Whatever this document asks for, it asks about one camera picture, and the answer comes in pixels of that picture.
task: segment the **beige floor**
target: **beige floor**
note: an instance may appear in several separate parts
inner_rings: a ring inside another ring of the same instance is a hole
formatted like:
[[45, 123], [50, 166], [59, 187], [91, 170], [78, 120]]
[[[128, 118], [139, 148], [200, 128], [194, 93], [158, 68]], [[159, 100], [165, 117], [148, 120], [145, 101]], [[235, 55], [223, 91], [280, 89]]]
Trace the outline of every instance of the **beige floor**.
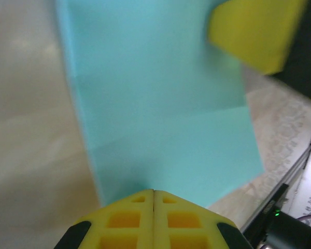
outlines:
[[0, 1], [0, 248], [53, 248], [97, 208], [54, 1]]
[[[53, 248], [99, 207], [56, 27], [54, 0], [0, 0], [0, 248]], [[306, 100], [246, 76], [267, 173], [211, 207], [239, 226], [311, 135]]]

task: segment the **black object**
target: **black object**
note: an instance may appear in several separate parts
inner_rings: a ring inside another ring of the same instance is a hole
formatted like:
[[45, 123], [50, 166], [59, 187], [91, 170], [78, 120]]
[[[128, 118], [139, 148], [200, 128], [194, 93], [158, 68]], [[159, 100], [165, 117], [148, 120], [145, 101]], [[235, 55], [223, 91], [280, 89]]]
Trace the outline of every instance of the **black object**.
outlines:
[[253, 249], [236, 227], [227, 223], [218, 223], [217, 227], [226, 240], [229, 249]]
[[311, 0], [308, 1], [284, 70], [273, 77], [311, 99]]
[[80, 222], [68, 228], [54, 249], [78, 249], [91, 227], [91, 222]]
[[243, 235], [253, 248], [257, 248], [260, 242], [265, 239], [266, 228], [272, 222], [274, 212], [279, 210], [278, 206], [283, 202], [287, 191], [288, 185], [282, 184], [280, 188], [273, 194], [270, 201], [268, 201], [264, 208], [259, 212], [256, 218], [244, 230]]
[[311, 227], [283, 212], [274, 214], [266, 233], [273, 249], [311, 249]]
[[[287, 190], [290, 186], [292, 186], [295, 180], [301, 175], [301, 173], [305, 169], [310, 154], [311, 144], [307, 147], [305, 152], [302, 153], [299, 159], [290, 168], [288, 173], [281, 179], [278, 185], [275, 186], [269, 196], [260, 205], [260, 207], [256, 209], [255, 213], [253, 213], [253, 215], [248, 219], [247, 223], [243, 226], [242, 233], [253, 248], [257, 248], [261, 242], [265, 241], [265, 239], [267, 238], [267, 231], [271, 231], [271, 234], [273, 236], [276, 236], [276, 232], [274, 232], [276, 231], [274, 226], [279, 225], [280, 227], [278, 227], [278, 229], [282, 229], [280, 223], [274, 223], [274, 219], [280, 216], [280, 209], [287, 194]], [[292, 229], [298, 229], [298, 232], [301, 228], [306, 226], [301, 222], [293, 223], [292, 225], [295, 226], [295, 224], [299, 225], [296, 228], [293, 227]]]

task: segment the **light blue paper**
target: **light blue paper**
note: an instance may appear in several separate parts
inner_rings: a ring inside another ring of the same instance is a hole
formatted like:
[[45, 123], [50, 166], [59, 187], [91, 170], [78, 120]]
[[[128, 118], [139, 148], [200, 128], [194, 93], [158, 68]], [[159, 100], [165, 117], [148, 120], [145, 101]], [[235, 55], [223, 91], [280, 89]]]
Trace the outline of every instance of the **light blue paper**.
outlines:
[[262, 172], [239, 62], [212, 0], [59, 0], [68, 79], [101, 203], [146, 188], [208, 206]]

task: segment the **yellow foam block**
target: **yellow foam block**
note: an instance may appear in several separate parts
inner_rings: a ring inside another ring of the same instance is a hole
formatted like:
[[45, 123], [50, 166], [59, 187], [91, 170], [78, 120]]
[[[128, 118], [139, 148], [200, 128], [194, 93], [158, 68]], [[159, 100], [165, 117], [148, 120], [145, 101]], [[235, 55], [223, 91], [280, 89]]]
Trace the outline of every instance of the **yellow foam block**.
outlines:
[[209, 40], [264, 74], [282, 71], [307, 0], [229, 0], [211, 14]]
[[227, 249], [217, 228], [229, 219], [165, 191], [154, 192], [154, 248]]
[[228, 249], [217, 224], [235, 227], [201, 206], [152, 189], [103, 207], [77, 224], [84, 221], [91, 226], [79, 249]]
[[144, 190], [79, 219], [91, 222], [79, 248], [153, 248], [153, 196]]

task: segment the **yellow sponge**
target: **yellow sponge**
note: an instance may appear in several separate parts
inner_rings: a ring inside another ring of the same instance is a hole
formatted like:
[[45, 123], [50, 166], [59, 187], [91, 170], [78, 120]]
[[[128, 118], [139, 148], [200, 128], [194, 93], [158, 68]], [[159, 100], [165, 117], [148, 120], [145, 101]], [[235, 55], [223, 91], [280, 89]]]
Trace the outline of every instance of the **yellow sponge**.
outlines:
[[91, 225], [75, 233], [75, 237], [85, 234], [79, 249], [228, 249], [228, 239], [225, 240], [217, 225], [228, 224], [236, 229], [227, 218], [168, 192], [152, 189], [82, 217], [76, 226], [83, 222]]
[[212, 13], [209, 40], [264, 74], [282, 71], [307, 0], [229, 0]]
[[154, 248], [227, 249], [218, 223], [229, 219], [165, 191], [154, 192]]
[[91, 227], [79, 249], [153, 248], [153, 196], [144, 190], [82, 217]]

